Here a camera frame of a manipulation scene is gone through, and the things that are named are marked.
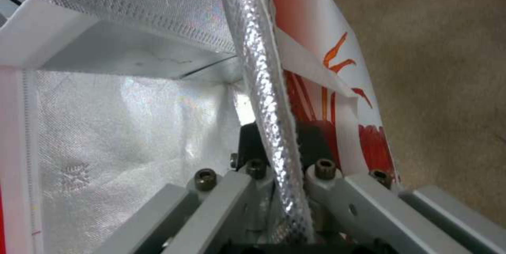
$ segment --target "bolt head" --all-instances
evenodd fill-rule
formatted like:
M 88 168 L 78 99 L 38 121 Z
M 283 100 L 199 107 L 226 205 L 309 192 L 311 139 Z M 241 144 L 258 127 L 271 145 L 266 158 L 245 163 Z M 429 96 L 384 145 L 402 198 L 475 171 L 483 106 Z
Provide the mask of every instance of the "bolt head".
M 260 159 L 251 159 L 246 162 L 246 173 L 255 180 L 264 178 L 266 171 L 267 164 Z
M 200 169 L 194 178 L 195 187 L 199 191 L 210 191 L 216 186 L 216 173 L 213 169 Z
M 315 163 L 316 178 L 321 180 L 332 180 L 336 177 L 336 164 L 329 159 L 321 158 Z
M 390 187 L 392 186 L 392 176 L 390 176 L 388 173 L 374 169 L 369 171 L 369 175 L 373 177 L 376 181 L 378 181 L 380 184 L 385 186 L 387 189 L 390 189 Z
M 239 160 L 239 154 L 232 153 L 230 154 L 230 168 L 237 168 L 237 161 Z

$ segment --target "gray metal bracket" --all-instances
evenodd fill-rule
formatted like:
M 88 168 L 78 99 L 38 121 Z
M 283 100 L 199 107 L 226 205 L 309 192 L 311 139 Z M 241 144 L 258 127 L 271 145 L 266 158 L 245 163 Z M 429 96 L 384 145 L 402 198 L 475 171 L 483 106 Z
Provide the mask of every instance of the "gray metal bracket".
M 360 243 L 379 238 L 399 253 L 469 253 L 367 174 L 320 180 L 307 173 L 306 178 L 309 196 Z
M 197 195 L 167 184 L 121 225 L 94 254 L 159 253 L 197 209 Z
M 245 174 L 228 172 L 185 223 L 162 254 L 217 253 L 231 241 L 242 242 L 242 223 L 255 200 L 255 184 Z
M 473 253 L 506 254 L 506 230 L 435 186 L 400 198 Z

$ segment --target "black plastic part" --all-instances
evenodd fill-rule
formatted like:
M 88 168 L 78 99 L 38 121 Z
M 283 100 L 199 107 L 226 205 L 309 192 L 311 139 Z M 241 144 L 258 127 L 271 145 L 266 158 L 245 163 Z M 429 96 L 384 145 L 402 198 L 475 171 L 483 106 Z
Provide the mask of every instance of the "black plastic part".
M 298 150 L 304 170 L 320 158 L 334 160 L 324 133 L 319 126 L 321 126 L 321 122 L 297 123 Z M 236 171 L 251 159 L 260 159 L 269 165 L 257 123 L 246 124 L 241 127 L 237 153 Z
M 365 245 L 226 245 L 220 254 L 374 254 Z

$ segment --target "floor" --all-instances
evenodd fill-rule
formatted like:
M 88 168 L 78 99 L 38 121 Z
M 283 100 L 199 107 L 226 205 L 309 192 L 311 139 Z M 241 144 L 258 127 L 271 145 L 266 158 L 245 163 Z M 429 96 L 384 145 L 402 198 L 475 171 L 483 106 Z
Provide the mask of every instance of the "floor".
M 360 41 L 409 187 L 506 227 L 504 0 L 335 0 Z

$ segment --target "red printed design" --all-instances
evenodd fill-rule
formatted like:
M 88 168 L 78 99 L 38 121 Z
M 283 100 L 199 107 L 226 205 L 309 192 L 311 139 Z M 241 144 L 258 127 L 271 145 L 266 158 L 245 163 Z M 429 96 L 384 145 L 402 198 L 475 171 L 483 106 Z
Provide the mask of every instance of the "red printed design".
M 374 125 L 359 125 L 358 132 L 362 153 L 369 170 L 379 169 L 395 178 L 394 165 L 392 164 L 392 157 L 390 156 L 383 126 L 378 129 Z
M 4 232 L 4 210 L 2 209 L 2 190 L 0 186 L 0 254 L 6 254 Z
M 360 52 L 350 50 L 353 45 L 358 45 L 351 38 L 351 31 L 345 23 L 342 16 L 338 14 L 331 0 L 273 0 L 276 7 L 275 20 L 279 29 L 283 30 L 291 39 L 295 40 L 308 52 L 317 57 L 322 57 L 321 63 L 325 69 L 332 75 L 339 75 L 344 68 L 354 68 L 361 63 Z M 335 43 L 329 43 L 335 34 L 340 37 Z M 374 110 L 374 97 L 368 97 L 367 93 L 372 93 L 369 87 L 369 79 L 365 70 L 357 71 L 359 77 L 354 78 L 351 85 L 351 91 L 360 96 L 359 101 L 365 101 L 368 106 L 360 104 L 357 108 L 370 108 Z M 304 78 L 304 75 L 298 75 L 293 72 L 284 72 L 286 78 L 287 92 L 291 109 L 298 121 L 311 122 L 323 130 L 323 133 L 329 143 L 329 147 L 334 155 L 335 162 L 340 165 L 338 156 L 338 140 L 336 127 L 339 126 L 338 108 L 340 105 L 339 95 L 336 92 L 329 91 L 327 88 Z M 342 74 L 342 80 L 347 83 L 347 79 Z M 377 114 L 375 111 L 367 111 L 367 115 Z M 389 173 L 394 172 L 389 148 L 385 139 L 383 128 L 376 125 L 361 126 L 358 124 L 359 138 L 353 140 L 354 151 L 361 151 L 364 160 L 369 169 L 381 169 Z M 361 158 L 343 158 L 346 160 L 363 160 Z

